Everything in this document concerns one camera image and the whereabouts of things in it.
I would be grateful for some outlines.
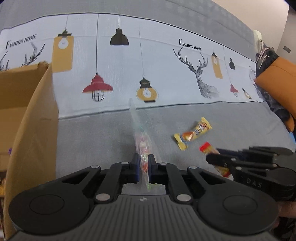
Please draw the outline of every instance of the orange fabric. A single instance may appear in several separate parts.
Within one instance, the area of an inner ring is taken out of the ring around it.
[[[278,57],[255,80],[296,119],[296,65]]]
[[[291,114],[290,114],[290,119],[288,119],[284,123],[285,123],[285,126],[287,127],[288,131],[293,132],[293,130],[295,128],[295,122],[294,122],[294,118],[291,116]]]

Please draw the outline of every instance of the candy wrapper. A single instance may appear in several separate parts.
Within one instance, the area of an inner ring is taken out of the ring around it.
[[[204,153],[205,155],[209,153],[216,153],[220,154],[216,148],[214,148],[209,142],[206,142],[200,147],[200,151]],[[230,180],[233,180],[233,176],[230,174],[230,171],[227,167],[220,167],[220,166],[215,166],[213,165],[216,170],[221,174],[221,176],[226,177]]]
[[[145,180],[147,191],[150,192],[151,188],[153,188],[153,191],[155,194],[157,194],[157,191],[161,191],[163,189],[162,185],[160,184],[150,184],[149,183],[149,176],[148,176],[148,155],[153,154],[155,161],[157,163],[162,162],[160,159],[160,155],[158,153],[158,150],[156,146],[154,145],[154,142],[150,139],[148,133],[145,131],[144,127],[141,125],[141,122],[139,120],[139,117],[136,113],[136,108],[133,103],[132,99],[129,99],[129,107],[130,107],[130,113],[133,120],[133,131],[134,131],[134,139],[135,139],[135,145],[136,145],[136,151],[141,157],[141,169],[142,169],[142,177]]]
[[[176,139],[179,148],[181,150],[186,150],[188,148],[189,142],[200,137],[210,129],[212,129],[210,123],[204,117],[202,117],[200,122],[192,131],[188,131],[183,134],[176,133],[174,134],[174,138]]]

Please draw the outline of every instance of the beige wall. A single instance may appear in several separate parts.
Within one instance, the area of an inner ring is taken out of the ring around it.
[[[287,46],[291,53],[284,50],[284,46]],[[292,8],[289,9],[286,27],[276,53],[296,64],[296,12]]]
[[[286,25],[289,5],[284,0],[212,0],[250,29],[262,33],[268,46],[277,50]]]

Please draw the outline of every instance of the torn cardboard corner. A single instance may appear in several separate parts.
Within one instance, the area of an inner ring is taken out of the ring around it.
[[[6,239],[16,232],[8,214],[11,200],[24,190],[55,179],[58,114],[50,64],[0,72],[0,172],[7,170],[3,210]]]

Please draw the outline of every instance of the hand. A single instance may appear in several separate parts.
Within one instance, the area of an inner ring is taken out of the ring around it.
[[[296,218],[296,202],[278,202],[279,217]],[[279,225],[279,218],[277,218],[273,228]]]

